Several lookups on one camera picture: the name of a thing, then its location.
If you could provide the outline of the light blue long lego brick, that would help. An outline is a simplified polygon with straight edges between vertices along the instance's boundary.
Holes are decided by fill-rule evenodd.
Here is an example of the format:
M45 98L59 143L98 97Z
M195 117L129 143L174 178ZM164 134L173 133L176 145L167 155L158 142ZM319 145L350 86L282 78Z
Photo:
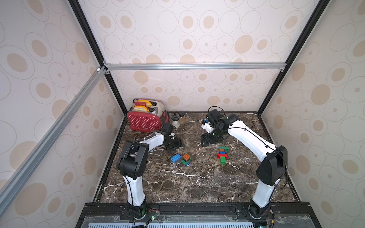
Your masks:
M181 161L182 157L180 154L176 154L173 157L171 157L172 163L179 163Z

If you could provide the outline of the red long lego brick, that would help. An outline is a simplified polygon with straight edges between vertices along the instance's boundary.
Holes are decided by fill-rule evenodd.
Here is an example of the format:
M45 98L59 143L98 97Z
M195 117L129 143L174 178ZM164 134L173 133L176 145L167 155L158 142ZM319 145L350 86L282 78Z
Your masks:
M228 155L227 154L218 154L217 155L217 158L219 159L219 158L221 158L221 157L225 157L225 158L227 158L228 157Z

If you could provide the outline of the green long lego brick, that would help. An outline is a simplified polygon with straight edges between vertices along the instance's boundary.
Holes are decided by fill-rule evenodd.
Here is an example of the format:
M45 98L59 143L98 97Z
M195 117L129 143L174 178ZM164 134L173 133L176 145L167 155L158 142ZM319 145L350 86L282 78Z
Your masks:
M227 151L229 151L229 147L227 147L227 146L220 146L219 147L219 149L220 149L220 151L225 151L225 152L227 152Z
M186 163L190 162L191 163L191 159L189 161L185 161L185 160L181 160L181 163L185 166Z

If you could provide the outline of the green small lego brick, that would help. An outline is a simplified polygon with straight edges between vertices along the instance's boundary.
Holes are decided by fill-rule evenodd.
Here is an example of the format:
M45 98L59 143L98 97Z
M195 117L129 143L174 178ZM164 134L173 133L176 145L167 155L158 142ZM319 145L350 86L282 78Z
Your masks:
M226 163L226 157L220 157L220 164Z

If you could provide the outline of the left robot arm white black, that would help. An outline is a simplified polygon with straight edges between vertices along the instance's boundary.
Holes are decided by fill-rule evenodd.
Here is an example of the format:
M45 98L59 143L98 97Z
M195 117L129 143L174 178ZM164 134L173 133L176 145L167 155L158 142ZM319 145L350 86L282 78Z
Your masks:
M126 140L117 169L126 183L128 199L127 208L133 218L141 219L146 214L146 197L143 191L142 175L147 167L149 152L162 146L166 151L175 151L182 147L182 140L176 135L176 128L164 123L158 131L137 140Z

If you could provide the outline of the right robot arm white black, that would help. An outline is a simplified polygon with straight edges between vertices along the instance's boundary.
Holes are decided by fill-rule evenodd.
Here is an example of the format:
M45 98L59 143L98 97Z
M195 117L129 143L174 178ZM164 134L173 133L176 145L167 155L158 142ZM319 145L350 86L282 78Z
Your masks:
M237 115L223 115L217 109L209 111L202 121L201 145L222 143L230 135L247 147L258 159L258 178L248 210L253 219L260 219L270 210L270 202L276 185L287 173L288 150L276 146L252 131Z

